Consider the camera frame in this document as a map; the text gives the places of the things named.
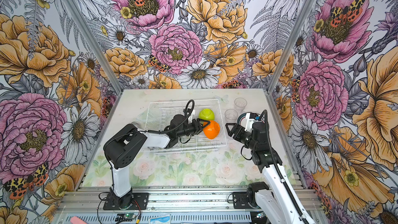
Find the pink wooden plate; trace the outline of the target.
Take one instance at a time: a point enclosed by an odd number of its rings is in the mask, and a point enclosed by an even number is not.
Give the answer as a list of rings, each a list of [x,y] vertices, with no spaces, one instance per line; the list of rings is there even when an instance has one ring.
[[[241,123],[243,119],[254,119],[256,121],[262,121],[262,116],[254,112],[245,112],[239,115],[239,117],[237,118],[237,123]]]

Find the lime green bowl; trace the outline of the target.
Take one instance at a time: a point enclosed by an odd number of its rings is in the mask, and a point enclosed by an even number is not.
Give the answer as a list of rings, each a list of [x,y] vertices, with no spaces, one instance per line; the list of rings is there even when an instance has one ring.
[[[199,118],[203,119],[203,120],[211,121],[211,120],[215,120],[215,114],[211,109],[205,108],[200,111]]]

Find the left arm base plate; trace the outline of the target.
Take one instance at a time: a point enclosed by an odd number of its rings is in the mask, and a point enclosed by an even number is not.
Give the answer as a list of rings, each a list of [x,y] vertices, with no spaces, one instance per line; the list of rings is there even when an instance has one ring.
[[[103,209],[106,211],[116,210],[146,210],[149,200],[149,193],[129,192],[123,197],[110,193],[105,200]]]

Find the orange bowl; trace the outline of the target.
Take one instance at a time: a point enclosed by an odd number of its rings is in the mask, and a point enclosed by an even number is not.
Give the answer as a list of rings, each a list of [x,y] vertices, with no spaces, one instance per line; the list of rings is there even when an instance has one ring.
[[[209,140],[214,140],[219,135],[219,132],[220,125],[214,120],[211,120],[210,124],[203,128],[203,133]]]

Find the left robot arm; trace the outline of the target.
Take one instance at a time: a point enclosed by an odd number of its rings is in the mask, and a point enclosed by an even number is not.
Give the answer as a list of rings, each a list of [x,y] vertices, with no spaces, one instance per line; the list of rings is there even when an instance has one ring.
[[[127,124],[104,147],[104,155],[110,163],[113,184],[107,195],[104,210],[137,209],[130,184],[129,166],[144,147],[170,149],[182,137],[193,137],[210,126],[209,120],[192,119],[176,115],[163,131],[141,130],[134,124]]]

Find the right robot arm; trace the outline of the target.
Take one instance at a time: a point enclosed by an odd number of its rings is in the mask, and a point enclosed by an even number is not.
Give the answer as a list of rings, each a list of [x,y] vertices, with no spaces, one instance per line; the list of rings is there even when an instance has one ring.
[[[252,183],[246,198],[253,208],[261,209],[272,224],[314,224],[287,178],[282,161],[272,147],[269,124],[255,122],[251,131],[238,123],[227,123],[228,136],[251,150],[251,160],[264,181]]]

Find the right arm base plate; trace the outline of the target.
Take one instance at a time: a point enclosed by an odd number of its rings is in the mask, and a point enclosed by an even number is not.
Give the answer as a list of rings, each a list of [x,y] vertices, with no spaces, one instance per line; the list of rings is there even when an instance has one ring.
[[[255,209],[258,208],[253,194],[247,192],[233,192],[232,204],[234,209]]]

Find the clear glass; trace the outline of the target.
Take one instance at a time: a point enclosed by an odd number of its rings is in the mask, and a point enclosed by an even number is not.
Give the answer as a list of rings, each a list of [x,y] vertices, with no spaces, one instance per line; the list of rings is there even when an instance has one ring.
[[[238,97],[234,100],[234,108],[238,113],[242,113],[247,106],[247,101],[242,98]]]
[[[228,109],[225,111],[225,119],[227,123],[236,123],[238,119],[238,112],[234,109]]]

